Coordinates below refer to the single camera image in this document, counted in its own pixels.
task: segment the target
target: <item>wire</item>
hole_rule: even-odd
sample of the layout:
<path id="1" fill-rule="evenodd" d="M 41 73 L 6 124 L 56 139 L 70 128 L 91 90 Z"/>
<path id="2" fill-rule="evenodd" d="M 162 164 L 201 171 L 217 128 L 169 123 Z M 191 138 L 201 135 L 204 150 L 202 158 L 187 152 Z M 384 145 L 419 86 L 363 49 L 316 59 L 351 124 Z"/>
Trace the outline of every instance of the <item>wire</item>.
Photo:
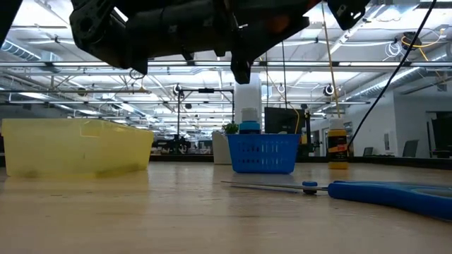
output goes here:
<path id="1" fill-rule="evenodd" d="M 146 75 L 131 69 L 129 72 L 129 77 L 133 80 L 142 80 L 142 79 L 144 79 L 144 77 L 146 77 Z"/>
<path id="2" fill-rule="evenodd" d="M 271 83 L 273 84 L 273 87 L 275 87 L 276 91 L 278 91 L 278 93 L 280 94 L 280 96 L 281 96 L 282 98 L 284 98 L 285 101 L 287 101 L 287 98 L 279 91 L 279 89 L 278 89 L 278 87 L 276 86 L 275 82 L 273 82 L 273 79 L 272 79 L 272 78 L 270 77 L 270 75 L 268 74 L 268 66 L 266 65 L 265 68 L 266 68 L 266 75 L 267 75 L 267 89 L 268 89 L 268 79 L 270 79 L 270 81 L 271 81 Z M 296 113 L 297 116 L 298 116 L 298 118 L 297 118 L 297 125 L 295 126 L 295 134 L 297 134 L 297 132 L 298 132 L 298 125 L 299 125 L 299 119 L 300 119 L 299 113 L 298 113 L 298 110 L 296 110 L 291 104 L 289 104 L 289 105 L 290 105 L 290 107 L 295 111 L 295 113 Z"/>
<path id="3" fill-rule="evenodd" d="M 400 68 L 402 68 L 403 64 L 405 63 L 405 61 L 408 58 L 408 55 L 410 54 L 413 46 L 416 43 L 417 38 L 419 37 L 419 34 L 422 31 L 422 28 L 424 27 L 425 23 L 427 22 L 427 20 L 429 19 L 430 13 L 432 13 L 433 8 L 435 7 L 436 4 L 436 0 L 432 0 L 432 3 L 430 4 L 429 10 L 427 11 L 427 13 L 425 14 L 424 20 L 421 22 L 421 26 L 419 26 L 419 29 L 417 29 L 417 32 L 415 34 L 415 36 L 413 37 L 410 46 L 407 49 L 407 52 L 405 53 L 405 56 L 402 58 L 402 60 L 400 61 L 399 65 L 397 66 L 397 68 L 395 68 L 393 74 L 391 75 L 391 77 L 388 79 L 388 82 L 386 83 L 386 85 L 383 87 L 383 90 L 380 92 L 379 96 L 375 99 L 375 102 L 372 104 L 372 106 L 370 107 L 370 109 L 366 112 L 366 114 L 364 115 L 364 118 L 361 120 L 361 122 L 358 125 L 357 130 L 355 131 L 355 133 L 353 133 L 352 139 L 350 140 L 350 143 L 348 144 L 347 149 L 350 151 L 350 147 L 353 144 L 353 140 L 355 140 L 357 134 L 359 133 L 359 130 L 362 127 L 362 124 L 366 121 L 367 117 L 370 115 L 370 112 L 372 112 L 372 109 L 374 109 L 374 107 L 376 106 L 376 104 L 379 102 L 379 100 L 383 97 L 383 94 L 385 93 L 385 91 L 388 89 L 389 85 L 391 84 L 392 80 L 394 79 L 394 77 L 396 76 L 397 72 L 400 70 Z"/>
<path id="4" fill-rule="evenodd" d="M 285 78 L 285 50 L 284 50 L 284 40 L 281 42 L 282 45 L 282 72 L 284 73 L 284 101 L 285 108 L 287 110 L 287 89 L 286 89 L 286 78 Z"/>
<path id="5" fill-rule="evenodd" d="M 384 47 L 384 52 L 386 56 L 388 56 L 383 59 L 383 61 L 386 61 L 392 57 L 397 57 L 402 52 L 402 46 L 398 43 L 391 43 Z"/>
<path id="6" fill-rule="evenodd" d="M 419 49 L 419 51 L 421 52 L 421 55 L 424 57 L 425 61 L 429 61 L 429 59 L 427 58 L 427 55 L 424 53 L 424 50 Z M 439 74 L 438 71 L 435 71 L 436 75 L 438 76 L 438 78 L 444 83 L 444 85 L 447 85 L 446 81 L 444 80 L 444 78 Z"/>
<path id="7" fill-rule="evenodd" d="M 266 70 L 266 74 L 267 74 L 267 77 L 270 78 L 270 81 L 271 81 L 271 83 L 273 84 L 273 87 L 275 87 L 275 89 L 278 91 L 278 93 L 280 94 L 280 96 L 281 96 L 282 98 L 284 98 L 284 95 L 278 90 L 278 87 L 277 87 L 276 84 L 273 82 L 273 79 L 269 76 L 269 74 L 268 74 L 268 69 Z M 298 113 L 298 110 L 296 110 L 296 109 L 292 106 L 292 104 L 289 103 L 289 105 L 290 105 L 290 107 L 295 111 L 295 113 L 296 113 L 297 116 L 298 116 L 298 118 L 297 118 L 297 125 L 295 126 L 295 134 L 297 134 L 297 132 L 298 132 L 298 125 L 299 125 L 299 119 L 300 119 L 299 113 Z"/>
<path id="8" fill-rule="evenodd" d="M 441 36 L 442 36 L 442 35 L 443 35 L 443 30 L 440 31 L 439 36 L 438 36 L 438 39 L 437 39 L 435 42 L 429 43 L 429 44 L 427 44 L 427 45 L 413 45 L 412 47 L 417 48 L 417 49 L 421 49 L 421 48 L 433 46 L 433 45 L 435 45 L 436 43 L 439 42 L 439 40 L 441 39 Z M 402 37 L 402 39 L 401 39 L 400 41 L 401 41 L 403 44 L 405 44 L 405 45 L 407 45 L 407 46 L 410 46 L 410 44 L 408 44 L 407 42 L 405 42 L 404 39 L 406 39 L 406 36 Z"/>
<path id="9" fill-rule="evenodd" d="M 325 8 L 322 5 L 322 15 L 323 15 L 323 26 L 325 28 L 325 39 L 326 39 L 326 49 L 328 51 L 328 58 L 330 61 L 330 71 L 331 71 L 331 80 L 333 81 L 333 88 L 334 88 L 334 99 L 336 102 L 336 110 L 338 111 L 338 118 L 340 118 L 340 110 L 339 110 L 339 101 L 338 101 L 338 90 L 336 89 L 336 81 L 334 78 L 334 71 L 333 71 L 333 58 L 331 57 L 331 49 L 330 49 L 330 42 L 328 40 L 328 29 L 326 28 L 326 18 L 325 18 Z"/>

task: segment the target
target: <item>bottle label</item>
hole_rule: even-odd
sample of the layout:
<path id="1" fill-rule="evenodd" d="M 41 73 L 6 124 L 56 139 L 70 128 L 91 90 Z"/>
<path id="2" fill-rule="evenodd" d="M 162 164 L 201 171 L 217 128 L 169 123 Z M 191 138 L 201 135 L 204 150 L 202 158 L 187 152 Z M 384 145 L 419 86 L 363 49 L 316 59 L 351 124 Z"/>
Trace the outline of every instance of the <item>bottle label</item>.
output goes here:
<path id="1" fill-rule="evenodd" d="M 328 137 L 328 160 L 330 162 L 346 162 L 347 158 L 347 137 Z"/>

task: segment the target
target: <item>yellow container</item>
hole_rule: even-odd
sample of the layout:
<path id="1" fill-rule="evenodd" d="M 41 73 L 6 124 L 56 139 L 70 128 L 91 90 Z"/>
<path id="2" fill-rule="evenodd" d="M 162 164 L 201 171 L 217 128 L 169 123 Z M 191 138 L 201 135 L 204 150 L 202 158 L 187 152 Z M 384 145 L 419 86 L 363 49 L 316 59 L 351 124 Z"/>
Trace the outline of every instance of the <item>yellow container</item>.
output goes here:
<path id="1" fill-rule="evenodd" d="M 342 119 L 330 119 L 328 168 L 348 169 L 347 131 L 344 129 Z"/>
<path id="2" fill-rule="evenodd" d="M 145 170 L 153 132 L 97 119 L 4 119 L 6 171 L 101 177 Z"/>

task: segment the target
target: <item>blue scissors handle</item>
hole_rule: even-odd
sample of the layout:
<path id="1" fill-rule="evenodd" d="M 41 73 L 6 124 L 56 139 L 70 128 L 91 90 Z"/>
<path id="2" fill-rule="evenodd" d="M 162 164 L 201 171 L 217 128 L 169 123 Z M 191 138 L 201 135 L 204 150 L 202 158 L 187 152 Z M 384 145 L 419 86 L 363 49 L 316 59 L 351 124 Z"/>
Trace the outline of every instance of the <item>blue scissors handle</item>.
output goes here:
<path id="1" fill-rule="evenodd" d="M 397 207 L 452 221 L 452 188 L 416 183 L 335 181 L 328 186 L 332 198 Z"/>

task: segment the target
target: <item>chair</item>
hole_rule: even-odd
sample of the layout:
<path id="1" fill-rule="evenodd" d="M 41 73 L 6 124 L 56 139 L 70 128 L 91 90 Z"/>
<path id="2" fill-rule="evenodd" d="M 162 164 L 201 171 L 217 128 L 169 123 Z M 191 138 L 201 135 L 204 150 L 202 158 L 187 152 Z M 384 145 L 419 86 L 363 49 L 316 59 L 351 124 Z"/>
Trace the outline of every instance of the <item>chair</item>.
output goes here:
<path id="1" fill-rule="evenodd" d="M 362 154 L 363 157 L 372 156 L 374 154 L 374 148 L 373 147 L 366 147 L 364 149 L 364 152 Z"/>
<path id="2" fill-rule="evenodd" d="M 409 140 L 405 142 L 405 147 L 403 148 L 402 157 L 416 157 L 417 144 L 419 140 Z"/>

